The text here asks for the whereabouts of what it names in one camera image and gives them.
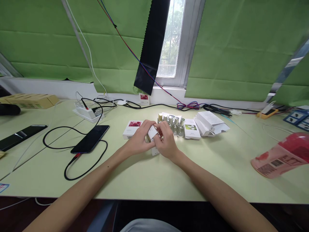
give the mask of person's left hand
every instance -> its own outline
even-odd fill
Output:
[[[142,125],[137,129],[135,134],[122,146],[124,152],[129,155],[136,155],[142,152],[148,151],[149,149],[155,147],[154,142],[146,143],[145,136],[149,131],[150,127],[154,125],[155,121],[145,120]]]

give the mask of barcode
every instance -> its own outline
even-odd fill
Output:
[[[282,165],[283,162],[281,162],[280,160],[276,159],[275,161],[272,161],[271,164],[274,165],[275,167],[278,167],[278,166]]]

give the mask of white wall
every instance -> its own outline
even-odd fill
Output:
[[[10,93],[43,93],[54,94],[60,99],[76,99],[75,93],[78,91],[83,97],[94,99],[102,93],[98,93],[94,88],[93,83],[79,83],[72,81],[53,81],[53,80],[37,80],[28,78],[17,77],[0,77],[0,85],[7,89]],[[263,109],[267,103],[264,102],[251,102],[251,101],[225,101],[225,100],[209,100],[209,99],[197,99],[197,98],[185,98],[186,90],[184,88],[177,87],[164,87],[174,97],[180,100],[184,104],[189,104],[192,101],[198,103],[218,104],[232,108],[243,109]],[[122,98],[124,100],[139,103],[139,95],[123,94],[123,93],[109,93],[109,97],[114,99]],[[178,102],[173,97],[169,96],[158,86],[154,86],[152,95],[150,97],[151,104],[168,104],[176,105]]]

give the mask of forearm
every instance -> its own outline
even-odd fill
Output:
[[[66,231],[100,190],[112,171],[127,157],[123,148],[117,150],[108,160],[67,190],[24,231]]]
[[[172,160],[237,231],[277,231],[251,204],[222,180],[198,166],[182,152]]]

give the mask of person's right hand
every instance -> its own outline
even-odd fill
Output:
[[[157,128],[159,134],[163,135],[163,140],[161,141],[159,135],[154,136],[154,143],[161,155],[172,160],[179,154],[179,149],[176,146],[174,140],[174,133],[166,121],[160,122],[159,124],[154,124]]]

